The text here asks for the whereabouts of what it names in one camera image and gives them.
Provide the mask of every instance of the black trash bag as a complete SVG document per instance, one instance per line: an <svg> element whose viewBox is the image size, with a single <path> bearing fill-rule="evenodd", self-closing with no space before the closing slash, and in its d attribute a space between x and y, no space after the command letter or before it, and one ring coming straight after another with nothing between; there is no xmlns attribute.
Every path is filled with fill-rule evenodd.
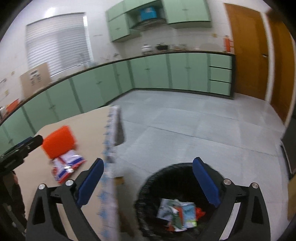
<svg viewBox="0 0 296 241"><path fill-rule="evenodd" d="M215 183L223 181L224 178L219 172L207 164L204 167ZM182 232L167 231L165 226L168 222L156 218L162 198L178 199L181 202L194 202L196 207L201 208L206 214L198 220L196 228ZM143 236L149 240L195 241L206 227L216 208L205 197L193 174L192 163L181 163L166 167L149 177L139 191L135 209L139 228Z"/></svg>

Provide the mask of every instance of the white pot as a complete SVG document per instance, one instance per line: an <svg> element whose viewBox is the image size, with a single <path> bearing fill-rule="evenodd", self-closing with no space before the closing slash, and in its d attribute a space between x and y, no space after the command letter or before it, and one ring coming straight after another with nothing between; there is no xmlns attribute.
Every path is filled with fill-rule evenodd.
<svg viewBox="0 0 296 241"><path fill-rule="evenodd" d="M141 47L141 50L142 50L142 53L145 54L145 53L150 53L153 51L153 47L150 46L150 45L147 45L147 44L144 44L143 47Z"/></svg>

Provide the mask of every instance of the window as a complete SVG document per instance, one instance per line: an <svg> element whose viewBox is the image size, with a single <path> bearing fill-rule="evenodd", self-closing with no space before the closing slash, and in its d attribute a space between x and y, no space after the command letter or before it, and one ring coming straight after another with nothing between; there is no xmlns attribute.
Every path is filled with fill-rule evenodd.
<svg viewBox="0 0 296 241"><path fill-rule="evenodd" d="M59 15L27 25L29 69L47 62L50 75L91 61L84 13Z"/></svg>

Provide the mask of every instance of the countertop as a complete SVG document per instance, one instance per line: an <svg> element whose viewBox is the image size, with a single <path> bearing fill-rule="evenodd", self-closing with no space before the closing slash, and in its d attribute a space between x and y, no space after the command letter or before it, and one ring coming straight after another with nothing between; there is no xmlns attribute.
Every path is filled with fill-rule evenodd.
<svg viewBox="0 0 296 241"><path fill-rule="evenodd" d="M103 63L103 64L99 64L97 66L93 66L87 69L84 69L82 71L78 71L74 74L68 75L66 77L63 77L55 82L50 83L48 86L44 87L43 89L40 89L38 92L36 92L35 94L31 95L29 98L27 99L23 99L19 105L12 111L10 112L8 115L5 116L5 118L3 120L0 121L0 126L2 125L2 123L9 117L11 116L15 111L17 111L20 107L22 107L25 103L27 103L29 100L33 99L35 96L37 96L38 94L42 93L43 91L51 88L52 86L67 80L75 75L81 74L83 72L95 69L95 68L99 68L101 66L105 66L108 64L114 64L117 62L121 62L121 61L126 61L126 60L131 60L131 59L135 59L135 58L141 58L141 57L147 57L147 56L153 56L153 55L160 55L160 54L170 54L170 53L213 53L213 54L223 54L223 55L228 55L228 56L235 56L235 54L233 53L226 53L226 52L218 52L218 51L205 51L205 50L179 50L179 51L168 51L168 52L158 52L158 53L151 53L151 54L147 54L147 55L140 55L140 56L135 56L135 57L131 57L131 58L126 58L126 59L120 59L120 60L116 60L116 61L111 61L111 62L107 62L107 63Z"/></svg>

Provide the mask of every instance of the wall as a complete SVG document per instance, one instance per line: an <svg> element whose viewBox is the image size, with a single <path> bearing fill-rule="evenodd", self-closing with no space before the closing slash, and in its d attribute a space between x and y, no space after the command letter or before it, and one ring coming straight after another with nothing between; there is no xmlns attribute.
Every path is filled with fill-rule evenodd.
<svg viewBox="0 0 296 241"><path fill-rule="evenodd" d="M0 86L0 106L7 105L22 97L19 76L28 71L25 26L44 18L49 8L55 7L54 15L86 12L88 32L94 61L104 63L113 60L113 55L119 53L119 58L127 58L141 54L144 44L188 44L189 48L200 47L204 43L215 43L223 49L224 35L232 36L224 2L245 6L262 13L270 8L263 0L207 0L213 27L173 29L168 25L142 32L141 37L124 43L111 43L109 40L105 11L121 0L33 0L13 21L0 42L0 80L7 78L4 86ZM10 94L4 98L4 91Z"/></svg>

